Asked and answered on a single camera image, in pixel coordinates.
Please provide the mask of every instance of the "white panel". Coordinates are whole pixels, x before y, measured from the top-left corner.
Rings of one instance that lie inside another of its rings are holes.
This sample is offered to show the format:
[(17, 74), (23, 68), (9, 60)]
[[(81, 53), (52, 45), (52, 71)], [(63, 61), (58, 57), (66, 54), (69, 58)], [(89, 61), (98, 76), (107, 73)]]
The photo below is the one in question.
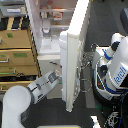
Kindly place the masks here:
[(82, 57), (85, 37), (87, 33), (91, 0), (78, 0), (71, 24), (68, 30), (68, 47), (67, 47), (67, 111), (72, 111), (75, 100), (77, 72), (80, 72), (80, 60)]
[(67, 31), (60, 34), (60, 63), (62, 65), (62, 100), (66, 102), (67, 86), (66, 86), (66, 69), (67, 69)]
[(50, 39), (43, 40), (39, 55), (59, 55), (59, 54), (60, 54), (59, 40), (53, 40), (52, 43)]
[(45, 75), (50, 70), (54, 70), (57, 65), (52, 64), (50, 62), (55, 62), (60, 64), (60, 55), (44, 55), (37, 57), (39, 62), (39, 67), (41, 70), (41, 75)]
[(41, 43), (42, 43), (42, 37), (41, 37), (41, 18), (39, 15), (39, 5), (36, 5), (36, 0), (25, 0), (27, 11), (31, 23), (32, 32), (34, 35), (35, 45), (37, 52), (39, 53)]

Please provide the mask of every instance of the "refrigerator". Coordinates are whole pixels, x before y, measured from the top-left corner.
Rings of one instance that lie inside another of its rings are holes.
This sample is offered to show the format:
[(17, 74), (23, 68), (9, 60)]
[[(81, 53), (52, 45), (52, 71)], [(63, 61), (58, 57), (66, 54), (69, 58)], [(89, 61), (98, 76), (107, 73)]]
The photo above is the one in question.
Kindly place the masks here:
[(66, 110), (71, 112), (80, 92), (80, 72), (92, 0), (25, 2), (41, 75), (50, 70), (61, 74), (61, 84), (49, 97), (62, 98)]

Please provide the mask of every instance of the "door handle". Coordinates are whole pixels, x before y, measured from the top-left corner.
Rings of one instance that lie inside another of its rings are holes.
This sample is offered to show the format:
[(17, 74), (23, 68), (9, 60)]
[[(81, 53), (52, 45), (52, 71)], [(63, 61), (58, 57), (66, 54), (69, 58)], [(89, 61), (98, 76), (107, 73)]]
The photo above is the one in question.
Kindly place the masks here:
[(2, 43), (2, 39), (0, 39), (0, 44)]
[(0, 63), (8, 63), (8, 62), (9, 62), (9, 59), (8, 58), (5, 61), (0, 61)]
[(4, 87), (4, 86), (2, 85), (0, 91), (6, 92), (7, 90), (4, 90), (3, 87)]
[(14, 70), (14, 72), (0, 72), (0, 75), (11, 75), (11, 74), (16, 74), (16, 70)]

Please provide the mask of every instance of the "cabinet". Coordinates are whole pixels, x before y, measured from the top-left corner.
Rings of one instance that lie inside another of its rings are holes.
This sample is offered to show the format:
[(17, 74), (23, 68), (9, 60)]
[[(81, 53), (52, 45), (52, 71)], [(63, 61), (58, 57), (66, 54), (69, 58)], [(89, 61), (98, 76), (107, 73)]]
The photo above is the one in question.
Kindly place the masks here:
[(40, 76), (37, 53), (30, 27), (12, 30), (14, 18), (8, 19), (7, 29), (0, 31), (0, 94), (15, 85), (28, 86)]

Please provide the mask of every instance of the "refrigerator door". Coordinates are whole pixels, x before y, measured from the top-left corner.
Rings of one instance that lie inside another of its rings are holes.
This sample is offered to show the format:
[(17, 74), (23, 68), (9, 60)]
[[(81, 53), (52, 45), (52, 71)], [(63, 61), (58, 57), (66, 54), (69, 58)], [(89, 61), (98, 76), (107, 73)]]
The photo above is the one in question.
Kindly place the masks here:
[(69, 112), (80, 91), (80, 72), (90, 8), (91, 0), (78, 0), (67, 32), (66, 108)]

